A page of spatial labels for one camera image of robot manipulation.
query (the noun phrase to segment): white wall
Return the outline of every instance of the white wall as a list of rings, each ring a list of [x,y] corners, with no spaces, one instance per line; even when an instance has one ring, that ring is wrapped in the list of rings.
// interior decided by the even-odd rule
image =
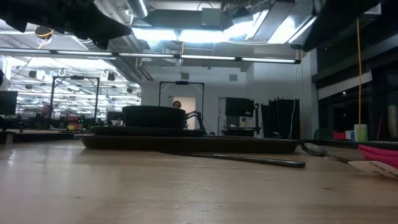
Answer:
[[[300,112],[304,114],[305,123],[308,123],[306,126],[310,126],[308,136],[311,136],[315,126],[313,127],[310,123],[314,120],[318,123],[318,116],[316,114],[316,117],[312,117],[312,112],[304,111],[308,107],[313,108],[312,102],[315,98],[311,97],[310,76],[312,70],[310,64],[305,63],[303,70],[306,78],[303,83],[304,87],[310,86],[310,88],[303,92],[303,96],[307,99],[303,101],[304,106],[300,106]],[[148,71],[155,81],[142,84],[142,105],[158,105],[159,81],[180,80],[180,68],[149,67]],[[218,99],[221,97],[250,98],[254,99],[256,103],[268,105],[269,100],[276,98],[293,100],[302,95],[301,65],[254,63],[246,73],[240,72],[238,68],[211,68],[209,70],[202,67],[188,67],[183,71],[190,73],[190,82],[205,83],[203,115],[215,133],[218,128]],[[237,74],[238,82],[230,82],[229,74]],[[162,106],[168,106],[170,96],[195,97],[197,110],[201,108],[201,94],[195,87],[170,85],[162,92]],[[259,123],[262,123],[261,114],[259,114]],[[254,118],[248,119],[248,126],[254,126]]]
[[[11,78],[11,64],[7,62],[7,58],[0,56],[0,69],[4,73],[3,83],[0,86],[1,91],[8,90],[8,83]]]
[[[305,56],[298,68],[302,91],[300,97],[300,124],[302,125],[302,139],[312,139],[315,130],[319,128],[318,119],[318,91],[312,76],[318,72],[317,51],[313,50]]]
[[[260,105],[268,105],[269,100],[276,98],[286,100],[299,98],[299,86],[296,84],[297,67],[298,65],[291,64],[254,63],[246,73],[245,97],[254,99]],[[259,125],[262,127],[261,109]],[[255,126],[254,117],[248,119],[248,126]],[[262,137],[262,130],[257,137]]]
[[[159,103],[159,82],[160,81],[179,81],[179,67],[148,67],[150,75],[155,79],[153,82],[142,84],[142,105],[158,105]],[[203,116],[210,125],[210,129],[217,133],[218,129],[218,98],[220,97],[245,97],[246,73],[240,72],[239,68],[211,68],[187,67],[184,72],[190,74],[190,82],[205,83],[205,99]],[[237,74],[238,81],[230,82],[229,74]],[[161,105],[168,106],[170,96],[195,97],[196,108],[201,110],[201,93],[194,86],[169,85],[162,92]]]

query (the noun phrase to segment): table surface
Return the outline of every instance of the table surface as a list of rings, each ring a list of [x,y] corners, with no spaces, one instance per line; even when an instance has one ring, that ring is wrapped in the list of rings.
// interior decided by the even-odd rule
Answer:
[[[0,223],[397,223],[396,180],[300,149],[255,156],[307,167],[91,150],[79,140],[0,146]]]

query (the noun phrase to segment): monitor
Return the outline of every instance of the monitor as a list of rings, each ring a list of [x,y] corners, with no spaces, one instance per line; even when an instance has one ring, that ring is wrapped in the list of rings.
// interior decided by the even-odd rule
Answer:
[[[123,120],[123,112],[109,111],[106,113],[107,121]]]
[[[0,114],[15,115],[17,108],[17,91],[0,91]]]
[[[245,116],[253,117],[254,100],[245,98],[226,98],[225,115],[226,116]]]

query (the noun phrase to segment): red object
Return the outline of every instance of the red object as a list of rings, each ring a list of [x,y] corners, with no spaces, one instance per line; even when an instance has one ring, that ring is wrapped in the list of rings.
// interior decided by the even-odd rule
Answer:
[[[333,133],[333,139],[334,140],[345,140],[346,133]]]
[[[359,145],[358,149],[365,158],[371,161],[383,162],[398,169],[398,151],[379,149],[364,145]]]

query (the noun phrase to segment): paper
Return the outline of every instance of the paper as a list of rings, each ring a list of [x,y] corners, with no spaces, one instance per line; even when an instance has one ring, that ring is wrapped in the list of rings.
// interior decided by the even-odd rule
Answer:
[[[398,180],[398,169],[393,168],[387,164],[377,161],[353,161],[348,162],[351,166],[356,167],[365,172],[382,175],[384,177]]]

